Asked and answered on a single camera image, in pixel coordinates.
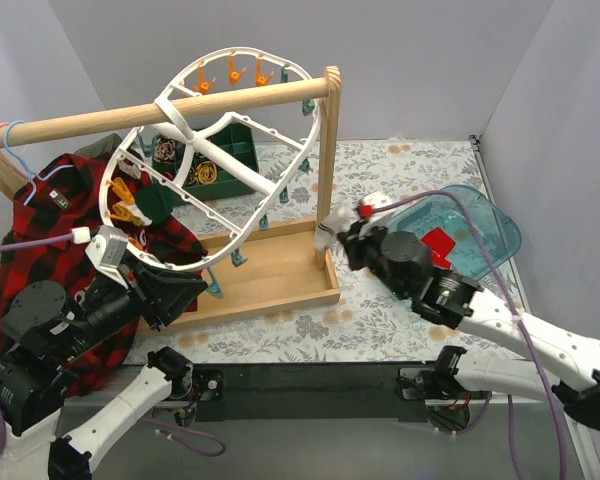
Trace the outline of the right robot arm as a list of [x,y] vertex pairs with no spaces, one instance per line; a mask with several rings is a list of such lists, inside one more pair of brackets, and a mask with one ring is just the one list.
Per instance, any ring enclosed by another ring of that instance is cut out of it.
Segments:
[[354,223],[277,224],[274,237],[315,227],[316,253],[343,248],[351,270],[368,269],[422,319],[499,344],[520,355],[502,366],[492,359],[445,350],[432,373],[444,397],[461,391],[498,391],[559,400],[565,414],[600,431],[600,340],[561,329],[522,313],[477,281],[443,267],[430,245],[410,232],[390,232],[364,218]]

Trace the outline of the red bear sock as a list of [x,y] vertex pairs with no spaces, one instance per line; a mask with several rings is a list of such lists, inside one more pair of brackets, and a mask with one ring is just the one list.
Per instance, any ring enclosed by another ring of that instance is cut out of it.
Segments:
[[421,238],[421,242],[431,251],[433,264],[443,269],[451,269],[452,263],[447,256],[454,249],[456,242],[443,229],[436,227]]

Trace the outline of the white round clip hanger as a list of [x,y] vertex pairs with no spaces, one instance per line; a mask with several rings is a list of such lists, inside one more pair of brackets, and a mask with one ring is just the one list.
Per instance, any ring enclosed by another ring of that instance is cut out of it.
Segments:
[[[182,202],[225,227],[228,241],[217,252],[190,264],[163,262],[130,241],[126,248],[128,253],[153,269],[183,273],[210,271],[224,258],[230,258],[234,266],[244,264],[246,260],[239,251],[241,245],[255,229],[267,229],[267,211],[277,202],[286,202],[287,186],[296,170],[306,162],[318,138],[326,118],[321,107],[326,86],[325,79],[314,79],[297,63],[252,47],[220,49],[192,62],[153,102],[164,117],[163,122],[154,124],[154,129],[163,139],[184,147],[183,154],[173,160],[174,178],[153,168],[153,151],[145,151],[141,156],[131,153],[133,145],[143,143],[144,127],[133,127],[112,154],[100,183],[98,205],[103,225],[114,227],[117,221],[136,226],[155,224],[138,209],[134,194],[114,176],[116,171],[135,178],[148,175],[152,184],[166,186]],[[256,122],[245,113],[250,108],[295,101],[301,102],[304,115],[312,120],[307,137],[299,141]],[[276,180],[267,179],[212,142],[212,136],[236,124],[257,130],[294,151],[290,164]],[[223,217],[185,188],[189,180],[199,185],[215,184],[220,173],[232,176],[262,197],[242,226]]]

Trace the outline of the white striped sock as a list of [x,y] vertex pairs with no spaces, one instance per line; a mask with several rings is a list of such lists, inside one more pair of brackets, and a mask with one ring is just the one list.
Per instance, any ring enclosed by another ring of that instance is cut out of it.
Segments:
[[351,224],[358,220],[355,209],[345,204],[336,206],[316,225],[314,246],[318,251],[325,251],[337,241],[337,235],[349,230]]

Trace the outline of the dark green sock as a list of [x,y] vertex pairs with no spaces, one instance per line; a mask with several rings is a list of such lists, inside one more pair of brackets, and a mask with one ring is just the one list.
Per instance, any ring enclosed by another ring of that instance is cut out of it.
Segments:
[[135,204],[152,223],[167,220],[174,209],[174,194],[164,185],[150,184],[134,194]]

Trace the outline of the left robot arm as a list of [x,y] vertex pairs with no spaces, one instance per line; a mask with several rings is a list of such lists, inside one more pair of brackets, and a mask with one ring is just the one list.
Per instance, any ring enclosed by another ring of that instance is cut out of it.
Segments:
[[157,403],[180,400],[193,386],[192,363],[164,347],[97,414],[57,437],[69,363],[139,316],[159,330],[205,290],[203,280],[144,267],[122,267],[122,281],[100,285],[85,307],[58,283],[20,291],[1,322],[14,341],[0,357],[0,479],[89,479],[115,443]]

